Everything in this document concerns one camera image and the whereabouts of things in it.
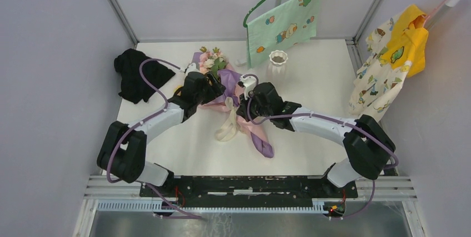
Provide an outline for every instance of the black cloth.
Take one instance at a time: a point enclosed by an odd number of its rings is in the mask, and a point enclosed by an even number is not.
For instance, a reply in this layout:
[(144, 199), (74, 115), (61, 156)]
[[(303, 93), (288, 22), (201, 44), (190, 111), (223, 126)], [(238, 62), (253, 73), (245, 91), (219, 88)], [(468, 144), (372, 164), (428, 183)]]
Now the black cloth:
[[(139, 103), (141, 99), (145, 102), (156, 92), (144, 82), (139, 74), (139, 66), (148, 59), (146, 54), (134, 49), (128, 49), (114, 59), (114, 69), (121, 74), (121, 92), (119, 96), (133, 102)], [(160, 88), (168, 82), (175, 72), (171, 71), (157, 61), (146, 63), (142, 67), (146, 79), (155, 87)]]

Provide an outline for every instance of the white vase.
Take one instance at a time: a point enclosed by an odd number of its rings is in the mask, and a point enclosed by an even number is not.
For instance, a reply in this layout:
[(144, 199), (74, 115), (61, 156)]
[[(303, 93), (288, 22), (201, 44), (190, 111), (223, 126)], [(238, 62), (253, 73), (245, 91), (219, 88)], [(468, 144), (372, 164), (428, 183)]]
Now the white vase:
[(288, 55), (284, 51), (275, 50), (270, 53), (270, 62), (267, 68), (267, 81), (280, 90), (286, 80)]

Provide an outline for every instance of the light green towel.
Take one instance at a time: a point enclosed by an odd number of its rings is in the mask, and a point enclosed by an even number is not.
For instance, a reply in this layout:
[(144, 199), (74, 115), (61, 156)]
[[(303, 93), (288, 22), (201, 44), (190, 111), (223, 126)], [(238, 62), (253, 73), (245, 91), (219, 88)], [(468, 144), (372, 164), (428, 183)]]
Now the light green towel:
[(247, 24), (248, 67), (315, 36), (320, 0), (288, 0)]

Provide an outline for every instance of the pink hanger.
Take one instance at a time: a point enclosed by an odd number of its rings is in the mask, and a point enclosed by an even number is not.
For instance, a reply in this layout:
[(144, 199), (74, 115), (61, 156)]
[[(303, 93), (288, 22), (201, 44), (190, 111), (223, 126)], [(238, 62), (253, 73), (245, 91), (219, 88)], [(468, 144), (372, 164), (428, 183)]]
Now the pink hanger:
[(427, 21), (435, 15), (435, 13), (437, 12), (438, 9), (440, 9), (443, 5), (445, 5), (445, 3), (447, 2), (448, 0), (443, 0), (436, 8), (434, 8), (427, 16), (425, 16), (425, 20), (424, 20), (424, 26), (425, 24), (427, 23)]

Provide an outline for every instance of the white table surface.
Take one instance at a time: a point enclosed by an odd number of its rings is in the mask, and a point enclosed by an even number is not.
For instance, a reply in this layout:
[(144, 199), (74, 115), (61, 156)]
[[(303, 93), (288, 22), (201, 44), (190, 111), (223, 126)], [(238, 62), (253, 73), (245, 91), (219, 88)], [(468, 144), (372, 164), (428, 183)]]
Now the white table surface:
[[(140, 43), (137, 50), (149, 57), (186, 66), (201, 46), (218, 47), (229, 61), (245, 58), (245, 41)], [(352, 117), (347, 112), (353, 90), (354, 71), (345, 40), (311, 40), (288, 49), (288, 75), (278, 93), (283, 100), (297, 102), (324, 114)], [(240, 73), (259, 75), (264, 81), (268, 62), (256, 69), (235, 67)], [(184, 74), (176, 75), (161, 91), (171, 97), (182, 84)], [(118, 120), (129, 122), (154, 112), (164, 103), (155, 93), (148, 103), (122, 100)], [(168, 129), (147, 145), (146, 160), (162, 165), (176, 175), (322, 175), (334, 162), (347, 154), (329, 140), (305, 133), (276, 128), (270, 122), (263, 127), (274, 148), (274, 158), (265, 158), (253, 146), (249, 136), (238, 133), (228, 142), (219, 142), (214, 132), (228, 116), (214, 110), (198, 109), (185, 123)]]

